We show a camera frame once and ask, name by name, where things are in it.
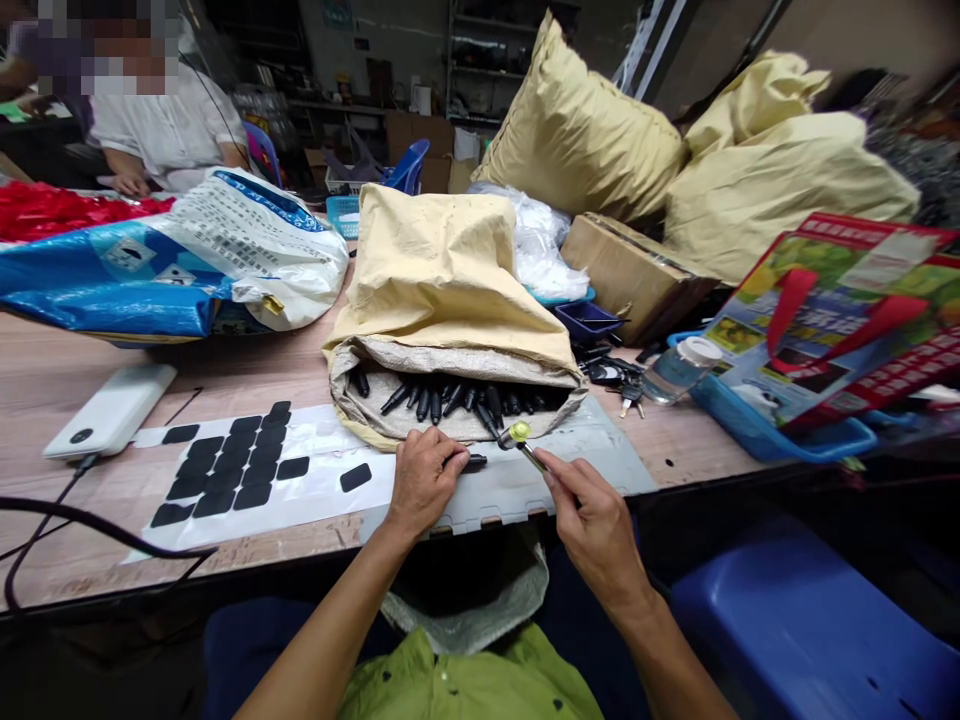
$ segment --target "red plastic pieces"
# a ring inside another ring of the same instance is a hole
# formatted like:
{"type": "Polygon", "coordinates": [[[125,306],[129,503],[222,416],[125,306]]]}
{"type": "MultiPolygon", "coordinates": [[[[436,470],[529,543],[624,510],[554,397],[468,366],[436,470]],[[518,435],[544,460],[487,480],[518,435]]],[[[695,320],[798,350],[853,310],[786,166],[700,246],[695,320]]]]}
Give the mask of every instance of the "red plastic pieces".
{"type": "Polygon", "coordinates": [[[0,242],[34,242],[94,225],[159,215],[173,206],[173,198],[138,202],[86,197],[44,183],[12,182],[0,188],[0,242]]]}

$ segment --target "blue chair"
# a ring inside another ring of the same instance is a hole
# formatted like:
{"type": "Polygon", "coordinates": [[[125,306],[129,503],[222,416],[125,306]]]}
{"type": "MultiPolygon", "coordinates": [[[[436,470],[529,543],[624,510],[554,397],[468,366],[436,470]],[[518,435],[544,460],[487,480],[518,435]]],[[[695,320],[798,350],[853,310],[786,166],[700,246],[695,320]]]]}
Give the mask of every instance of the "blue chair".
{"type": "Polygon", "coordinates": [[[277,160],[277,151],[273,147],[273,140],[263,131],[259,125],[243,121],[243,129],[247,131],[247,144],[250,147],[251,159],[259,160],[262,153],[266,153],[270,159],[270,170],[273,171],[274,184],[283,190],[283,182],[280,180],[280,161],[277,160]]]}
{"type": "Polygon", "coordinates": [[[420,173],[423,171],[423,158],[430,149],[430,141],[424,138],[417,140],[400,158],[397,167],[390,173],[390,177],[383,181],[387,187],[392,187],[407,195],[420,193],[420,173]]]}
{"type": "Polygon", "coordinates": [[[673,586],[764,718],[960,717],[960,653],[806,526],[778,515],[673,586]]]}

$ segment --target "bottle cap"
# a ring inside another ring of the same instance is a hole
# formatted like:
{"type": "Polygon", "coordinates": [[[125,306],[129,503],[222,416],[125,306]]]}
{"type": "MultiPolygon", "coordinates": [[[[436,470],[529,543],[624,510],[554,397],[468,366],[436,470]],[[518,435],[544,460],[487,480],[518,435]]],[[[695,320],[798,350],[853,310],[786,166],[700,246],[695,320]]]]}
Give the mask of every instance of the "bottle cap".
{"type": "Polygon", "coordinates": [[[523,420],[518,420],[510,426],[510,437],[518,443],[526,442],[531,432],[530,426],[523,420]]]}
{"type": "Polygon", "coordinates": [[[677,345],[677,352],[684,360],[697,365],[714,366],[723,358],[723,352],[712,342],[702,337],[689,337],[677,345]]]}

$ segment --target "yellow bag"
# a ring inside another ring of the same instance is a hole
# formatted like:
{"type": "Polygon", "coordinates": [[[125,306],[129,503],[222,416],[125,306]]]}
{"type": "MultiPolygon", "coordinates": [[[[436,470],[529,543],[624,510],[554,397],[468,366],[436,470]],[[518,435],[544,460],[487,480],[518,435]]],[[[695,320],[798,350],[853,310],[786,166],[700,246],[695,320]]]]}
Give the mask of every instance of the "yellow bag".
{"type": "Polygon", "coordinates": [[[806,70],[797,55],[764,53],[687,134],[664,244],[732,285],[813,212],[907,222],[917,210],[920,193],[864,149],[862,120],[812,113],[829,73],[806,70]]]}
{"type": "Polygon", "coordinates": [[[631,222],[663,207],[684,155],[667,118],[587,70],[548,12],[523,85],[472,179],[513,186],[570,215],[631,222]]]}
{"type": "MultiPolygon", "coordinates": [[[[566,328],[513,276],[514,225],[506,198],[410,197],[364,185],[353,282],[324,344],[333,401],[351,432],[393,450],[411,429],[430,427],[405,405],[380,414],[400,384],[397,372],[570,390],[558,411],[524,416],[535,436],[576,410],[587,392],[583,375],[566,328]],[[367,398],[348,382],[361,362],[370,383],[367,398]]],[[[456,440],[492,439],[463,410],[440,429],[456,440]]]]}

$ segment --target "green shirt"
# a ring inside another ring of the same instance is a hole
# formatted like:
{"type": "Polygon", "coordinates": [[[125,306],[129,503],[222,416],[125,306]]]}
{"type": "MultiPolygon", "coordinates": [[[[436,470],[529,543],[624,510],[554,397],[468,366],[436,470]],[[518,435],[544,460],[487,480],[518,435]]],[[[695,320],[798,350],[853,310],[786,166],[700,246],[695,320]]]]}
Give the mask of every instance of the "green shirt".
{"type": "Polygon", "coordinates": [[[602,720],[603,715],[580,673],[531,624],[504,655],[437,657],[423,628],[417,628],[391,655],[354,671],[337,717],[602,720]]]}

